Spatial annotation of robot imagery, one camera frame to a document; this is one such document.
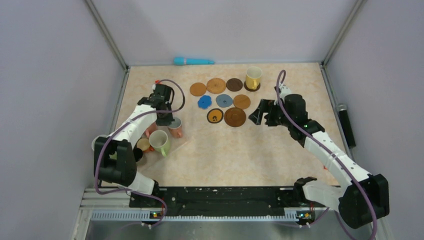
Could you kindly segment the yellow mug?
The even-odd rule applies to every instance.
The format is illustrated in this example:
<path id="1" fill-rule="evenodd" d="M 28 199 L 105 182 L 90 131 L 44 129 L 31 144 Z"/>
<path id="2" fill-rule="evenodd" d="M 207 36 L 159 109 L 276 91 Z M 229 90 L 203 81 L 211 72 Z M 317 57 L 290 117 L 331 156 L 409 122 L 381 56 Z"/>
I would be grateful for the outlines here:
<path id="1" fill-rule="evenodd" d="M 246 70 L 245 82 L 248 88 L 256 89 L 261 83 L 262 69 L 257 66 L 251 66 Z"/>

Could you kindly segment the woven rattan coaster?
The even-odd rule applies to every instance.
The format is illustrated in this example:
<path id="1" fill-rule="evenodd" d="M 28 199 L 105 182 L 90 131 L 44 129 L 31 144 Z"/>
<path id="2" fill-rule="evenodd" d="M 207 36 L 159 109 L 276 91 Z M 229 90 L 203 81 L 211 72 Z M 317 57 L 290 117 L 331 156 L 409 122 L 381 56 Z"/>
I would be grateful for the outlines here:
<path id="1" fill-rule="evenodd" d="M 206 83 L 206 90 L 212 94 L 221 94 L 226 89 L 226 82 L 222 78 L 211 78 Z"/>

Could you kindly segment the light green mug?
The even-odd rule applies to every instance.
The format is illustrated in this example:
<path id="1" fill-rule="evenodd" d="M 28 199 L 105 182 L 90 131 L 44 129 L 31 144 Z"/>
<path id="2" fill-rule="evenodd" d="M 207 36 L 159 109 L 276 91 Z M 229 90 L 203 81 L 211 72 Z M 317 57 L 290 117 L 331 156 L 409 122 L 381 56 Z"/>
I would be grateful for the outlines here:
<path id="1" fill-rule="evenodd" d="M 163 157 L 169 155 L 171 149 L 171 141 L 168 134 L 163 130 L 156 130 L 152 132 L 149 136 L 149 144 L 153 147 L 155 151 L 161 153 Z"/>

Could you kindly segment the dark wooden coaster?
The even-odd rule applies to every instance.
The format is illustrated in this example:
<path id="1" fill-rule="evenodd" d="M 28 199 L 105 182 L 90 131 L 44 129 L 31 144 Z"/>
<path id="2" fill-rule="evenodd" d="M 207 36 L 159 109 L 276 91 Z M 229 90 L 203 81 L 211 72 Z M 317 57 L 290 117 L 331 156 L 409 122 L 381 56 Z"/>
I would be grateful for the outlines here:
<path id="1" fill-rule="evenodd" d="M 258 91 L 258 90 L 261 88 L 261 84 L 259 83 L 259 84 L 258 84 L 258 86 L 256 87 L 256 89 L 250 89 L 250 88 L 247 86 L 246 82 L 244 82 L 244 83 L 243 83 L 243 87 L 244 87 L 247 91 L 249 91 L 249 92 L 256 92 L 256 91 Z"/>
<path id="2" fill-rule="evenodd" d="M 239 78 L 230 78 L 226 82 L 226 88 L 231 92 L 238 92 L 243 87 L 244 87 L 244 84 Z"/>

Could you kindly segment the pink printed mug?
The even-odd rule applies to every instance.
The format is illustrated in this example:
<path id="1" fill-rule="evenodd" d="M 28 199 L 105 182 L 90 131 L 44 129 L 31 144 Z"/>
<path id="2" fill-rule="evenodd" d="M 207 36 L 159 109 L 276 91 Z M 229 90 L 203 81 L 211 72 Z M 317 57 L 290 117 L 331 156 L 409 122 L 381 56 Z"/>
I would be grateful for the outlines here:
<path id="1" fill-rule="evenodd" d="M 180 118 L 174 117 L 167 128 L 173 138 L 180 139 L 183 137 L 183 122 Z"/>

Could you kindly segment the grey silicone coaster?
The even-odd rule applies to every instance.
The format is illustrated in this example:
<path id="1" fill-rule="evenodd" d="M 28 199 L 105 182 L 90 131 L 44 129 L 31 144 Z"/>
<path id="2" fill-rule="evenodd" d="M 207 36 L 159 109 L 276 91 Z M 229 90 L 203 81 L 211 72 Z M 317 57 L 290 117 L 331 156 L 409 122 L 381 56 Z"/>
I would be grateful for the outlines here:
<path id="1" fill-rule="evenodd" d="M 215 98 L 216 104 L 220 108 L 228 108 L 233 104 L 233 98 L 228 94 L 220 94 Z"/>

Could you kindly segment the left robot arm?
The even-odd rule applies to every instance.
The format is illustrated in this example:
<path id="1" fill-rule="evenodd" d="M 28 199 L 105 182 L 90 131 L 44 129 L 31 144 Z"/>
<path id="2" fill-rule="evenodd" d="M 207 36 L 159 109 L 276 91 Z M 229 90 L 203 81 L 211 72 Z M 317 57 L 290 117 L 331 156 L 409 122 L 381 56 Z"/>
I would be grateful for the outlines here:
<path id="1" fill-rule="evenodd" d="M 172 102 L 175 91 L 164 84 L 153 86 L 148 97 L 142 97 L 131 115 L 108 136 L 99 136 L 93 144 L 94 177 L 141 194 L 141 200 L 149 207 L 160 202 L 156 182 L 137 170 L 137 162 L 143 151 L 136 149 L 137 142 L 153 124 L 167 126 L 173 121 Z"/>

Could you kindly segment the light wooden coaster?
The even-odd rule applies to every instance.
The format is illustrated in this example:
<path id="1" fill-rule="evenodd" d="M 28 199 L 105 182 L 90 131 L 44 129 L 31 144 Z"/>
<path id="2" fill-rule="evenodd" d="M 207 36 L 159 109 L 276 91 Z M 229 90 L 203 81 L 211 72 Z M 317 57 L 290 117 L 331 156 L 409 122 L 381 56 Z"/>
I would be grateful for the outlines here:
<path id="1" fill-rule="evenodd" d="M 233 98 L 233 105 L 244 110 L 251 105 L 251 99 L 245 94 L 238 94 Z"/>
<path id="2" fill-rule="evenodd" d="M 201 82 L 195 82 L 189 88 L 190 94 L 195 97 L 200 97 L 204 95 L 206 91 L 207 91 L 206 85 Z"/>

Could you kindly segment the brown paw print coaster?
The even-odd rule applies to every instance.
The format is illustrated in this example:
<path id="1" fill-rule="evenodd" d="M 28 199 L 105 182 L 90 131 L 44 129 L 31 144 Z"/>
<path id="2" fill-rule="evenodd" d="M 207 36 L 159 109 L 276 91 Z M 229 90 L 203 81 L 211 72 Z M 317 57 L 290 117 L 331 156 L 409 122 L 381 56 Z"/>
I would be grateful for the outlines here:
<path id="1" fill-rule="evenodd" d="M 207 115 L 206 119 L 211 124 L 217 124 L 220 123 L 224 118 L 224 112 L 219 108 L 213 108 L 211 109 Z"/>

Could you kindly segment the brown grooved coaster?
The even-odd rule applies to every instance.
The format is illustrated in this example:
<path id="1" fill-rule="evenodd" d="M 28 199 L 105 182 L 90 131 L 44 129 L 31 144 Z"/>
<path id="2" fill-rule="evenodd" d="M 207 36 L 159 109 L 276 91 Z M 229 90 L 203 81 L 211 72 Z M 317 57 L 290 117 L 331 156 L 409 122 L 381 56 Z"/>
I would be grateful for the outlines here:
<path id="1" fill-rule="evenodd" d="M 233 128 L 241 127 L 247 119 L 246 113 L 243 109 L 232 107 L 225 111 L 224 121 Z"/>

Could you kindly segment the black microphone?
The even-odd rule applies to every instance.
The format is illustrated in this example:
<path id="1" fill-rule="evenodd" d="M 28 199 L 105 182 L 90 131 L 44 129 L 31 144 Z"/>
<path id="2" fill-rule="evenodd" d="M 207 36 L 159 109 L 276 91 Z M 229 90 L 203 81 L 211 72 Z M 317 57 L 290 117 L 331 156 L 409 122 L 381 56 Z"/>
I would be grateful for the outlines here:
<path id="1" fill-rule="evenodd" d="M 356 146 L 356 141 L 348 114 L 348 106 L 346 104 L 340 103 L 336 106 L 336 111 L 339 117 L 339 121 L 347 146 L 350 149 L 354 148 Z"/>

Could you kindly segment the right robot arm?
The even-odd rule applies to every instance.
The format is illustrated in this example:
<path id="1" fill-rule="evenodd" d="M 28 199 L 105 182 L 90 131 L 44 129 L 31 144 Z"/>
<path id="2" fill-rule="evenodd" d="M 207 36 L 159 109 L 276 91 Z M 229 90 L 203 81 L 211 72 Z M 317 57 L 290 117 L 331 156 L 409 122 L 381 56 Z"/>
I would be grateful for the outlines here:
<path id="1" fill-rule="evenodd" d="M 269 127 L 284 126 L 290 136 L 312 153 L 337 180 L 331 186 L 315 177 L 299 178 L 293 185 L 293 200 L 299 206 L 317 202 L 335 210 L 352 229 L 358 229 L 390 213 L 389 183 L 355 163 L 330 138 L 325 128 L 308 117 L 306 101 L 300 94 L 279 100 L 261 99 L 249 115 L 255 125 L 265 119 Z"/>

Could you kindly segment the plain pink mug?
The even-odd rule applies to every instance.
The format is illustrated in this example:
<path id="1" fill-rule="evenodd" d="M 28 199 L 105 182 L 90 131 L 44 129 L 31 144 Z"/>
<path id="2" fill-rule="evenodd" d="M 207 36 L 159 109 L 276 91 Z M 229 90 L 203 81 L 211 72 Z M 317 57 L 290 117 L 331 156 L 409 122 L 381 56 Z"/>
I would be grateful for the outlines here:
<path id="1" fill-rule="evenodd" d="M 158 126 L 155 122 L 153 122 L 145 131 L 144 134 L 147 138 L 150 138 L 150 135 L 158 130 Z"/>

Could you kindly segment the blue flower coaster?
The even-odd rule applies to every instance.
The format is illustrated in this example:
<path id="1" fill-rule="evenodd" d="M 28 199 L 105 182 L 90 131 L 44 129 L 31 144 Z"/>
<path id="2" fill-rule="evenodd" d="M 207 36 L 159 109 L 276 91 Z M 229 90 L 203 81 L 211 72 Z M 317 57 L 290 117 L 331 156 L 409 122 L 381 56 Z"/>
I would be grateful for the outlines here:
<path id="1" fill-rule="evenodd" d="M 212 98 L 209 95 L 203 95 L 197 102 L 200 109 L 207 110 L 212 105 Z"/>

